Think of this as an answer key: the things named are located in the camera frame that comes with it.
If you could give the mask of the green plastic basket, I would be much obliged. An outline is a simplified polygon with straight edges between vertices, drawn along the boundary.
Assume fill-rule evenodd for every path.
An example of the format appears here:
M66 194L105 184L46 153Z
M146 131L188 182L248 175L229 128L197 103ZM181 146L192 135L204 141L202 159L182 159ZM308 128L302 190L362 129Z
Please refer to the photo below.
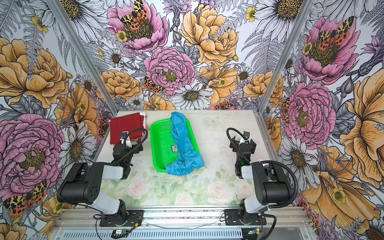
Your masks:
M178 152L172 152L172 145L175 145L172 132L172 123L170 118L156 121L150 127L151 148L153 156L153 165L158 172L167 173L166 166L174 162L178 157ZM194 148L200 153L196 138L192 127L190 130L190 138L193 140Z

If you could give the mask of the blue t-shirt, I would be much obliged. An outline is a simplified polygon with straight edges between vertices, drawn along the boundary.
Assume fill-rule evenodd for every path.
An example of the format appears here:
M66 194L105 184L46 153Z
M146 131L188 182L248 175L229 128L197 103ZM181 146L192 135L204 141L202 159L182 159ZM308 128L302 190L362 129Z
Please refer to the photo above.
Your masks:
M179 112L173 112L170 120L172 137L178 149L178 157L166 166L167 174L185 176L204 167L203 157L195 150L193 140L190 138L189 128L191 126L188 124L186 116Z

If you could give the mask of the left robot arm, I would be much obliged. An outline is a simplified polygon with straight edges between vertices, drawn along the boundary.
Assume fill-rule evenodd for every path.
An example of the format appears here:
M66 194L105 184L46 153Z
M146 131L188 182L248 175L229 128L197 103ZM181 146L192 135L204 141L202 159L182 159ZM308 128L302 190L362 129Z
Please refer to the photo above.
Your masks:
M103 192L101 183L103 180L127 179L133 166L133 155L142 150L142 143L130 148L119 143L113 149L114 159L110 163L74 164L57 190L58 201L87 206L100 212L103 215L103 227L124 225L128 220L125 202Z

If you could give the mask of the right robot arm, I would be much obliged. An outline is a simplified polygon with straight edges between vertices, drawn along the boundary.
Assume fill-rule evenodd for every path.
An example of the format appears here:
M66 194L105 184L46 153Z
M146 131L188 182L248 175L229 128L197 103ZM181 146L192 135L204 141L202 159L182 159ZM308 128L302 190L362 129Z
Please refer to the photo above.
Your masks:
M230 139L236 153L235 174L240 179L252 180L255 193L242 198L236 213L225 211L227 225L263 225L262 214L271 209L284 208L297 197L299 186L295 174L277 161L251 162L255 152L253 141Z

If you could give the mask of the dark red folded t-shirt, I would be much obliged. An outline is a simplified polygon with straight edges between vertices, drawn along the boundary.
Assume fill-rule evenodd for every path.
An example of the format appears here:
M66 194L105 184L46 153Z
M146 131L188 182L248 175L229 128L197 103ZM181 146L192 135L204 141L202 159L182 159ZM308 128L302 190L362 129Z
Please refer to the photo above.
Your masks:
M110 144L119 143L122 132L132 132L135 129L143 128L140 113L134 113L122 117L113 118L110 121Z

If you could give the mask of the white folded t-shirt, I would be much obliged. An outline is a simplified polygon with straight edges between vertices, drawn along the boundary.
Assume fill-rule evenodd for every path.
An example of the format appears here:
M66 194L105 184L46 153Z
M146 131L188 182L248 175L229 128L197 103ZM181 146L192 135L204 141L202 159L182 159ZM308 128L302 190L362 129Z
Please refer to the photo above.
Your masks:
M141 121L142 121L142 124L143 124L143 128L146 129L147 128L147 123L146 123L146 113L145 112L140 112L140 117L141 117Z

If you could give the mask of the small label in basket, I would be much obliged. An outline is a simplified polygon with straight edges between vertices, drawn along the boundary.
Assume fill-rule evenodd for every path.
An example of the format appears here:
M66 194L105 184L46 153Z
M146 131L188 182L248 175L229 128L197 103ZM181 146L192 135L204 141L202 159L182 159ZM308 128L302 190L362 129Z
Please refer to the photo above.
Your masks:
M178 149L177 149L177 146L176 146L176 145L172 145L172 146L171 146L171 148L172 148L172 152L173 152L173 153L175 153L175 152L177 152L177 151L178 151Z

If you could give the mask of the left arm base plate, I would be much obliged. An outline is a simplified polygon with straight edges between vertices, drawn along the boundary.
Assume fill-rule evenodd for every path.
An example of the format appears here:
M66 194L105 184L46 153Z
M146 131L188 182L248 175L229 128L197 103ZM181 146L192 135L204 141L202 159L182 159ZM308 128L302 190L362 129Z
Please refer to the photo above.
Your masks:
M115 215L106 215L100 221L100 227L134 227L140 226L143 219L143 210L126 210Z

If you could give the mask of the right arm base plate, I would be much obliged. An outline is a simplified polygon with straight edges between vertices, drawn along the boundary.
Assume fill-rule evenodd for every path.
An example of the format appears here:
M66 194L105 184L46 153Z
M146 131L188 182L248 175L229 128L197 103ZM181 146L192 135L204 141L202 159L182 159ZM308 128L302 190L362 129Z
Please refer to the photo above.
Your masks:
M224 222L226 226L264 226L266 218L258 214L241 212L239 209L225 209Z

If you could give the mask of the aluminium front rail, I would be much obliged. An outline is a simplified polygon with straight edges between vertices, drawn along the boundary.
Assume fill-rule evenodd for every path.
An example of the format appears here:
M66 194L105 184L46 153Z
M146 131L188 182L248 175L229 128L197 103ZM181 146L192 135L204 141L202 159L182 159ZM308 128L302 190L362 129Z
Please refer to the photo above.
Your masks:
M232 206L141 206L128 207L129 213L143 211L144 229L193 229L226 227L225 211L239 213L239 207ZM64 210L54 227L59 230L94 230L99 212L90 208L76 207ZM267 211L277 217L277 228L310 227L310 220L304 208L285 207Z

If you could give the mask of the left aluminium corner post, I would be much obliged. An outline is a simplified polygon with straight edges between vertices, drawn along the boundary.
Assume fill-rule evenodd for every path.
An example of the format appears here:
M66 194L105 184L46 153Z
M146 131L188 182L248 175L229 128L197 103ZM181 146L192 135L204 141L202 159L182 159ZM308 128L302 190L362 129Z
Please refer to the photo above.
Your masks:
M110 108L113 117L115 117L117 115L117 113L119 112L118 106L115 104L113 98L111 97L110 93L108 92L96 66L94 65L93 61L91 60L91 57L89 56L88 52L86 51L86 48L83 45L81 38L78 36L77 30L73 26L71 20L67 17L66 12L61 5L61 2L60 1L48 1L47 4L48 4L49 8L51 9L51 11L53 12L54 16L56 17L56 19L58 20L58 22L61 22L63 31L68 36L69 41L71 42L75 51L79 55L82 63L84 64L85 68L87 69L88 74L93 78L98 90L100 91L106 104Z

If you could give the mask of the aluminium corner post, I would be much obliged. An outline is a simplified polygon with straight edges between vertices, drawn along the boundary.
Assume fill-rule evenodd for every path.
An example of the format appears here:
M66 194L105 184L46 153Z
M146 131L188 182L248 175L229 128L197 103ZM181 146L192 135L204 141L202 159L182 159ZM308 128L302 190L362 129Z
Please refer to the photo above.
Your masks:
M264 96L262 97L262 101L259 104L259 107L257 109L257 113L261 114L264 109L266 108L267 103L269 102L273 90L278 84L279 78L281 76L281 73L285 67L285 64L290 56L290 52L293 49L295 43L297 42L299 35L302 31L302 29L305 27L306 21L309 18L310 12L314 6L316 1L314 0L307 0L304 1L302 4L302 7L298 13L297 19L293 25L293 29L291 33L288 35L287 42L283 48L283 51L280 55L280 58L277 62L277 65L273 71L273 74L271 76L270 84L266 88L266 92Z
M111 97L110 93L108 92L96 66L94 65L93 61L91 60L91 57L89 56L88 52L86 51L86 48L83 45L81 38L78 36L77 30L73 26L71 20L67 17L66 12L61 5L61 2L60 1L48 1L47 4L48 4L49 8L51 9L51 11L53 12L54 16L56 17L56 19L58 20L58 22L61 22L63 31L68 36L69 41L71 42L75 51L79 55L82 63L84 64L85 68L87 69L88 74L93 78L98 90L100 91L106 104L110 108L113 117L115 117L117 115L117 113L119 112L118 106L115 104L113 98Z

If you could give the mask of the right aluminium corner post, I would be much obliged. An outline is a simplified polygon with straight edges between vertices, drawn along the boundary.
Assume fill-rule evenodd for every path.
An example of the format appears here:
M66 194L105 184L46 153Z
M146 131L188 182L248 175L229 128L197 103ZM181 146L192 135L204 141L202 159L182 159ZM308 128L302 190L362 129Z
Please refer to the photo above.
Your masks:
M277 65L273 71L273 74L271 76L270 84L266 88L266 92L264 96L262 97L262 101L259 104L259 107L257 109L257 113L261 114L264 109L266 108L267 103L269 102L273 90L278 84L279 78L281 76L281 73L285 67L285 64L290 56L290 52L293 49L295 43L297 42L299 35L302 31L302 29L305 27L306 21L309 18L310 12L314 6L316 1L314 0L307 0L304 1L302 4L302 7L298 13L297 19L293 25L293 29L291 33L288 35L287 42L283 48L283 51L280 55L280 58L277 62Z

